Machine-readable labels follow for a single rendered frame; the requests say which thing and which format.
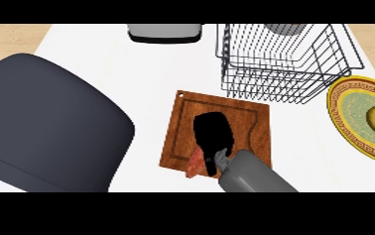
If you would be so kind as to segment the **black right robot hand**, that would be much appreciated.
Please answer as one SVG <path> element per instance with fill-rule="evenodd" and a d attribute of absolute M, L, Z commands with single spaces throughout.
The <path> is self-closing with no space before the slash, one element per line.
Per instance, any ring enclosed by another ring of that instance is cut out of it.
<path fill-rule="evenodd" d="M 226 115 L 208 112 L 193 119 L 193 133 L 196 144 L 202 149 L 208 176 L 217 174 L 215 154 L 224 151 L 224 157 L 231 155 L 234 138 Z"/>

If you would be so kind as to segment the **brown wooden cutting board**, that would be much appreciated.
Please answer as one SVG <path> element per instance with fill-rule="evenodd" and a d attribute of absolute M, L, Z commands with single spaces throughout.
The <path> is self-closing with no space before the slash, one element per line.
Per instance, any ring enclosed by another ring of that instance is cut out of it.
<path fill-rule="evenodd" d="M 159 166 L 186 172 L 189 159 L 197 147 L 193 119 L 206 112 L 221 112 L 226 115 L 234 138 L 230 157 L 236 156 L 239 150 L 249 150 L 270 166 L 270 106 L 183 90 L 175 93 Z"/>

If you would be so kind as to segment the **reddish sweet potato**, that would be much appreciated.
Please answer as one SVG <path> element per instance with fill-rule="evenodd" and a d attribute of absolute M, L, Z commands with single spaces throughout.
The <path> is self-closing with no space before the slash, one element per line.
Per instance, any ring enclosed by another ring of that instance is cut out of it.
<path fill-rule="evenodd" d="M 203 152 L 200 148 L 196 148 L 187 162 L 186 177 L 192 178 L 203 171 L 203 169 L 205 169 Z"/>

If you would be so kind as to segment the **yellow patterned plate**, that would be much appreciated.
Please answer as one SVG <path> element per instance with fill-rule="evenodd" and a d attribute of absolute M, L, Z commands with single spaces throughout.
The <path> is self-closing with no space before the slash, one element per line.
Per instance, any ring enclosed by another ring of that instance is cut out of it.
<path fill-rule="evenodd" d="M 332 124 L 354 149 L 375 160 L 375 131 L 366 112 L 375 106 L 375 79 L 353 75 L 339 78 L 326 93 L 326 109 Z"/>

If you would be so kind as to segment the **grey and black appliance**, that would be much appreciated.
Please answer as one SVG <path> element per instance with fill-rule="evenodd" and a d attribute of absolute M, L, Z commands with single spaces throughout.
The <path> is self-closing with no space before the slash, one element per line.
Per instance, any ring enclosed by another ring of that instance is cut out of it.
<path fill-rule="evenodd" d="M 128 24 L 130 39 L 149 44 L 189 44 L 200 40 L 200 24 Z"/>

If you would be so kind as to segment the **olive yellow round fruit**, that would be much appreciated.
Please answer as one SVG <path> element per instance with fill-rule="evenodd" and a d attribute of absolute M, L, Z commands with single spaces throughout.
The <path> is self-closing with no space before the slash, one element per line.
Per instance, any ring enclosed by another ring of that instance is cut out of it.
<path fill-rule="evenodd" d="M 370 129 L 375 131 L 375 106 L 366 112 L 366 122 Z"/>

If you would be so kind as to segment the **grey round container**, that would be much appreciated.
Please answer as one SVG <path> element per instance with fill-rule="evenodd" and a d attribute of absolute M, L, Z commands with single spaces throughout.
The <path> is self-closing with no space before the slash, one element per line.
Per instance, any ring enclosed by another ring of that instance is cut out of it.
<path fill-rule="evenodd" d="M 305 24 L 265 24 L 265 27 L 277 35 L 295 36 L 301 33 Z"/>

